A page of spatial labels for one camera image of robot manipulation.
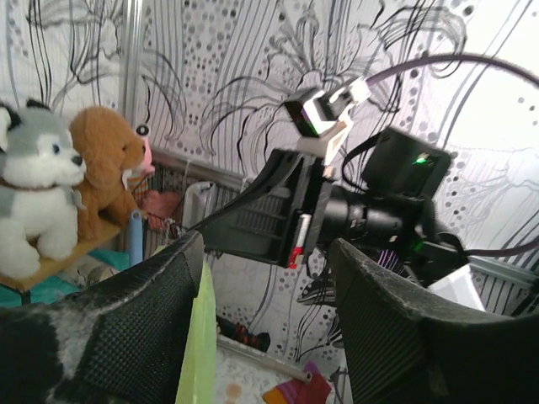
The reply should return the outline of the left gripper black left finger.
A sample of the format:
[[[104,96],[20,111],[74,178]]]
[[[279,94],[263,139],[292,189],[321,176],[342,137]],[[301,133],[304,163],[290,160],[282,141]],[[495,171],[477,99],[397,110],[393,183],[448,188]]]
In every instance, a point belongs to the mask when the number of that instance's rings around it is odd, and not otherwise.
[[[190,231],[57,302],[2,309],[2,402],[174,402],[203,260]]]

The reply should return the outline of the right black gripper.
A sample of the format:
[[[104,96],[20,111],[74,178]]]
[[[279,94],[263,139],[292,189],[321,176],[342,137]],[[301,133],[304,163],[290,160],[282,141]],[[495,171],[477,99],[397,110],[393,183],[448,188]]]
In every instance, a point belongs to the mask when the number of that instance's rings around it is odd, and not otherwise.
[[[208,251],[297,268],[316,246],[333,181],[321,157],[275,149],[240,195],[192,229]]]

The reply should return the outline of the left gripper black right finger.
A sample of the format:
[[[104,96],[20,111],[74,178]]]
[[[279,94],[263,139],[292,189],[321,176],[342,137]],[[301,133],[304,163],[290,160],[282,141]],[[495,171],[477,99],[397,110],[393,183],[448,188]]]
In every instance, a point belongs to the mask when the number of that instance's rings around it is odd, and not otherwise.
[[[354,402],[537,402],[537,314],[451,302],[342,239],[330,264]]]

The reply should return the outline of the green plastic trash bag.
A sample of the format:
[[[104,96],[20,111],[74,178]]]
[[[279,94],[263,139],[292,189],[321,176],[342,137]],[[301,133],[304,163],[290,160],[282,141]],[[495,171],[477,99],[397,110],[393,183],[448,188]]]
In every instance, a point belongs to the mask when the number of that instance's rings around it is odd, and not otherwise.
[[[216,298],[211,269],[204,262],[194,298],[184,360],[176,394],[178,404],[211,404],[216,377]]]

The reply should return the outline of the blue lint roller mop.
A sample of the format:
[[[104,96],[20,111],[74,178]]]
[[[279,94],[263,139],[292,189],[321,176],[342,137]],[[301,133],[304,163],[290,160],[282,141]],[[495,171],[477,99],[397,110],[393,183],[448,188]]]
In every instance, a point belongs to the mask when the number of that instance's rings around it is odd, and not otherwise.
[[[128,244],[130,265],[135,266],[143,260],[143,225],[139,210],[133,210],[129,218]]]

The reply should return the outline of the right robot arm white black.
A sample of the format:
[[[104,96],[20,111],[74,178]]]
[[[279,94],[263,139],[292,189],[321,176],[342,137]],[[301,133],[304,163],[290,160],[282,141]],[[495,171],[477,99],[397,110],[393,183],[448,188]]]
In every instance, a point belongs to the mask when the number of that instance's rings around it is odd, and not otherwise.
[[[206,247],[296,268],[337,238],[359,249],[388,250],[429,291],[482,310],[460,240],[435,217],[433,195],[450,155],[393,129],[365,141],[366,190],[337,185],[314,154],[274,150],[234,200],[195,225]]]

